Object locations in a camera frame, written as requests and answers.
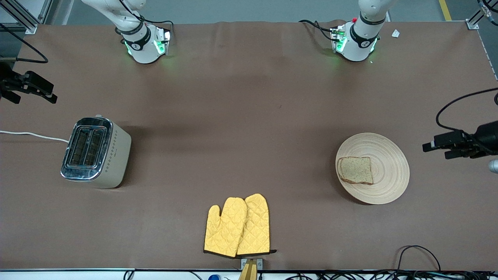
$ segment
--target floor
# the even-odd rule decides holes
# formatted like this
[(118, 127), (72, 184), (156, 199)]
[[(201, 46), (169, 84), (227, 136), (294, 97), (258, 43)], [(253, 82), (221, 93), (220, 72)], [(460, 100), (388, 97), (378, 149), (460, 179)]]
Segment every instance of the floor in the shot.
[[(444, 0), (399, 0), (389, 11), (392, 21), (443, 21), (440, 2)], [(446, 0), (452, 20), (464, 20), (477, 11), (473, 0)], [(358, 16), (355, 0), (148, 0), (140, 12), (147, 19), (169, 19), (177, 24), (214, 23), (218, 21), (296, 22), (301, 19), (331, 21)], [(111, 22), (80, 0), (56, 0), (48, 18), (49, 24), (99, 25)], [(498, 27), (481, 20), (480, 34), (491, 62), (498, 65)], [(16, 56), (20, 43), (6, 32), (0, 32), (0, 56)]]

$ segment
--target toaster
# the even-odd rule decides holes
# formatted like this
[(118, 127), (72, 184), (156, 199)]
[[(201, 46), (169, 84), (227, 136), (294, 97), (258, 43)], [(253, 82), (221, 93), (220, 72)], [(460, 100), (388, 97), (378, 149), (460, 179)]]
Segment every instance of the toaster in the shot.
[(130, 147), (130, 135), (110, 120), (83, 118), (74, 125), (61, 175), (96, 188), (115, 188), (123, 180)]

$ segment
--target toast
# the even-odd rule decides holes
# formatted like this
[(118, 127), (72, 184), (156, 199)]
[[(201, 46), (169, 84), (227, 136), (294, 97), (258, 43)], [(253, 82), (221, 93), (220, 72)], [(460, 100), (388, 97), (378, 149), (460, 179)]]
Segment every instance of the toast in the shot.
[(337, 161), (339, 178), (350, 184), (373, 185), (371, 160), (368, 156), (342, 157)]

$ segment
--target oven mitt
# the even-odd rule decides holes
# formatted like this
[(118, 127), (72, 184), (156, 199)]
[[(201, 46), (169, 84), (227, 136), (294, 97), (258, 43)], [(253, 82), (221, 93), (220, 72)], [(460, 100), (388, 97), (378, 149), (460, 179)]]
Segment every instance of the oven mitt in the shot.
[(204, 252), (234, 258), (246, 223), (247, 206), (243, 199), (229, 197), (220, 212), (218, 205), (209, 209)]
[(266, 199), (257, 193), (248, 196), (245, 202), (248, 213), (237, 258), (275, 253), (276, 250), (270, 250), (270, 219)]

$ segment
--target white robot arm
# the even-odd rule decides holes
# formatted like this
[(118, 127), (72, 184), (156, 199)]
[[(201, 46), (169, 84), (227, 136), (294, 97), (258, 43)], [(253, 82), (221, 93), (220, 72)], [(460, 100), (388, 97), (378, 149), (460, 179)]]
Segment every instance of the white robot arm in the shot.
[(82, 0), (118, 28), (128, 53), (139, 63), (152, 63), (167, 53), (170, 31), (139, 20), (146, 0)]
[(374, 50), (385, 14), (397, 0), (359, 0), (360, 17), (332, 30), (332, 48), (351, 61), (362, 61)]

